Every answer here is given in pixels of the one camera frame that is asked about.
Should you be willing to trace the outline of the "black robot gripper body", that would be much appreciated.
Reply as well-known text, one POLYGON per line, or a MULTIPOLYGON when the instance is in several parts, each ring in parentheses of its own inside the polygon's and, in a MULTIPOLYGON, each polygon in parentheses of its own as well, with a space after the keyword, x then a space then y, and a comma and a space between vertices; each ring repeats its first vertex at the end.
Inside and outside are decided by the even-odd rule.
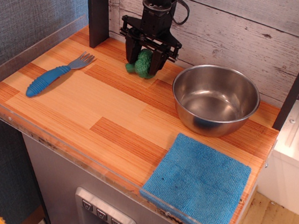
POLYGON ((174 14, 179 0, 168 1, 166 5, 157 6, 148 0, 143 0, 142 18, 122 16, 123 26, 120 33, 124 36, 128 32, 139 37, 141 47, 149 50, 169 50, 171 61, 177 60, 182 44, 171 34, 170 28, 175 22, 174 14))

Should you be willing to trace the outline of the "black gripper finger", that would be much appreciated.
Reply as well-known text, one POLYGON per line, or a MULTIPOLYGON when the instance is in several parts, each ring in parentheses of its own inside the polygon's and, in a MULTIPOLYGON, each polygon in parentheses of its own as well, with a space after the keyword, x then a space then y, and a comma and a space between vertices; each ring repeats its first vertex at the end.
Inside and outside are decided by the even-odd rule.
POLYGON ((161 70, 169 57, 169 50, 162 51, 155 49, 152 52, 151 62, 150 62, 150 74, 156 74, 159 70, 161 70))
POLYGON ((141 44, 139 37, 134 33, 128 32, 126 35, 126 59, 128 63, 135 63, 141 51, 141 44))

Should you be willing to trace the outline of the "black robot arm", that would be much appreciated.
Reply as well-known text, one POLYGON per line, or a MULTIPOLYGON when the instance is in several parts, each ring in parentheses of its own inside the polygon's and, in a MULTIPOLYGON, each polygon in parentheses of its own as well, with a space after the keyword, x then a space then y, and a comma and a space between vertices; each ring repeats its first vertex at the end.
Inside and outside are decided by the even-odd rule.
POLYGON ((122 17, 123 26, 120 33, 126 40, 126 59, 135 63, 142 47, 152 51, 149 75, 154 76, 165 62, 175 61, 182 44, 171 34, 172 23, 182 25, 174 19, 177 3, 188 8, 182 0, 143 0, 142 18, 122 17))

